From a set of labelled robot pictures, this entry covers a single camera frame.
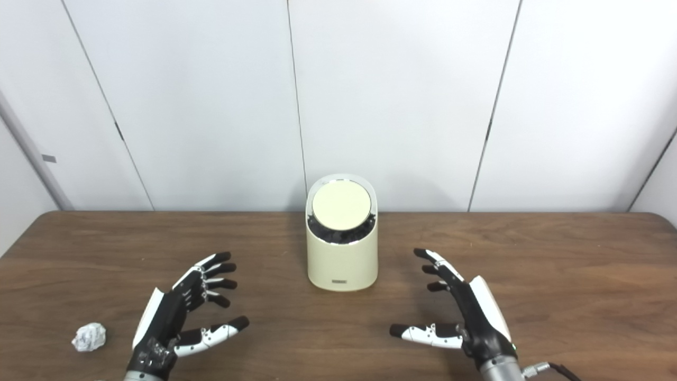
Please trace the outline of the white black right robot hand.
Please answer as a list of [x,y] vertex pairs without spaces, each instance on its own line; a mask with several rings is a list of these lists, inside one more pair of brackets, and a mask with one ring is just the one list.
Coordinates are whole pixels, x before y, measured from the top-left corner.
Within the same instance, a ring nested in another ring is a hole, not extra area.
[[486,280],[476,276],[467,282],[447,259],[430,249],[414,248],[413,252],[430,261],[430,265],[422,266],[424,273],[440,278],[427,285],[428,291],[451,294],[463,319],[430,325],[392,324],[390,335],[431,347],[462,350],[485,379],[491,371],[505,373],[505,380],[523,379],[517,349]]

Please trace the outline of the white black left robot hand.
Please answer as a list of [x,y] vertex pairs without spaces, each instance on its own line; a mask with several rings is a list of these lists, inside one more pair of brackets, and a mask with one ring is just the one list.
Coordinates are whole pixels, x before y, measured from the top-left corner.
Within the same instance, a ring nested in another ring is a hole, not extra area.
[[210,327],[184,330],[188,314],[208,302],[228,308],[217,288],[236,289],[237,282],[218,277],[232,273],[229,251],[214,253],[193,264],[168,292],[154,288],[132,341],[125,380],[168,380],[179,358],[204,352],[245,330],[246,316]]

